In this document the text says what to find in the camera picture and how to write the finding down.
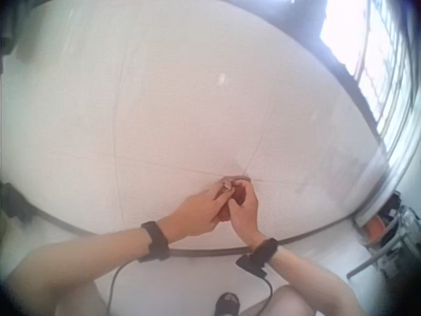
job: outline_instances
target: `white tabletop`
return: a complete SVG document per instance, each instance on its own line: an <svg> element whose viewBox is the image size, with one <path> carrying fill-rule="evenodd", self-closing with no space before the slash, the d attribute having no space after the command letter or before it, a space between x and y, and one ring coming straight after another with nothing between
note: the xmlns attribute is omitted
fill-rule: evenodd
<svg viewBox="0 0 421 316"><path fill-rule="evenodd" d="M219 1L52 1L2 77L2 181L104 233L247 174L260 228L352 213L385 170L339 82L267 22ZM229 223L176 247L240 246Z"/></svg>

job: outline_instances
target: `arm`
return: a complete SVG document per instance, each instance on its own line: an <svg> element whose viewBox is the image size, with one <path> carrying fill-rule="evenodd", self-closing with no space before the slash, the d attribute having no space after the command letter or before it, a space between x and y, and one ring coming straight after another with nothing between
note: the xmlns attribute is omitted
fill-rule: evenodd
<svg viewBox="0 0 421 316"><path fill-rule="evenodd" d="M218 212L234 192L218 196L222 187L217 182L188 197L173 214L157 221L169 244L214 230ZM22 260L7 279L7 288L30 315L53 315L63 295L147 255L150 243L148 233L137 228L44 246Z"/></svg>
<svg viewBox="0 0 421 316"><path fill-rule="evenodd" d="M236 185L245 187L246 198L243 205L238 205L233 199L228 201L232 226L237 235L254 250L268 239L257 227L259 203L251 183L237 181ZM353 291L335 274L297 257L281 246L278 246L269 264L315 310L326 316L362 315Z"/></svg>

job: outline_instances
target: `foot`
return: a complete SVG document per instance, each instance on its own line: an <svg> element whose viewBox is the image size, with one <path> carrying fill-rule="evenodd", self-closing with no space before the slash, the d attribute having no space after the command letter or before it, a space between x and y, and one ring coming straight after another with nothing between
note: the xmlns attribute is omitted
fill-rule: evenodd
<svg viewBox="0 0 421 316"><path fill-rule="evenodd" d="M238 316L239 300L235 294L223 293L216 302L214 316Z"/></svg>

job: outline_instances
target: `wire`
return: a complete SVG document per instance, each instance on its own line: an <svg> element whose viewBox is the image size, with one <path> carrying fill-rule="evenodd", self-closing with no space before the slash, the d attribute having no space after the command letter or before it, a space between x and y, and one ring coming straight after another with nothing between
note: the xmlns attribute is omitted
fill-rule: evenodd
<svg viewBox="0 0 421 316"><path fill-rule="evenodd" d="M120 273L120 271L126 267L129 263L131 263L133 261L127 262L125 265L122 265L121 267L119 267L117 269L117 271L115 272L114 276L112 277L112 281L111 281L111 286L110 286L110 296L108 298L108 304L107 304L107 316L110 316L110 312L111 312L111 303L112 303L112 294L114 293L114 284L116 282L116 279L118 277L118 274Z"/></svg>
<svg viewBox="0 0 421 316"><path fill-rule="evenodd" d="M117 271L115 272L114 276L112 277L112 281L111 281L111 286L110 286L110 296L108 298L108 304L107 304L107 316L110 316L110 312L111 312L111 303L112 303L112 295L114 294L114 285L116 283L116 279L118 277L118 274L121 272L122 269L124 269L129 263L131 263L133 261L127 262L125 265L122 265L121 267L119 267L117 269ZM272 296L274 295L274 289L271 285L271 283L269 281L267 281L265 278L261 278L263 281L265 281L265 283L269 286L269 298L265 301L264 305L262 306L262 308L260 309L260 311L257 312L256 316L260 316L262 315L263 311L266 309L266 307L268 307L270 300L272 299Z"/></svg>
<svg viewBox="0 0 421 316"><path fill-rule="evenodd" d="M269 294L269 298L266 300L266 302L264 303L264 305L262 306L260 311L257 312L256 316L262 315L263 311L266 309L266 307L268 307L268 305L270 303L270 300L272 299L272 296L274 295L274 289L273 289L271 283L269 281L267 281L265 278L261 278L261 279L263 281L265 281L265 283L269 286L270 294Z"/></svg>

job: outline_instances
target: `knee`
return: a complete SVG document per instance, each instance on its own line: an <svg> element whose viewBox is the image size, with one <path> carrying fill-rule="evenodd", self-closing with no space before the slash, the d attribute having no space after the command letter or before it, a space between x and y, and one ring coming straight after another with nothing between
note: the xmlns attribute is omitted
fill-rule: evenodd
<svg viewBox="0 0 421 316"><path fill-rule="evenodd" d="M290 285L281 286L274 292L273 300L282 310L288 311L285 315L314 315L314 311L303 297Z"/></svg>

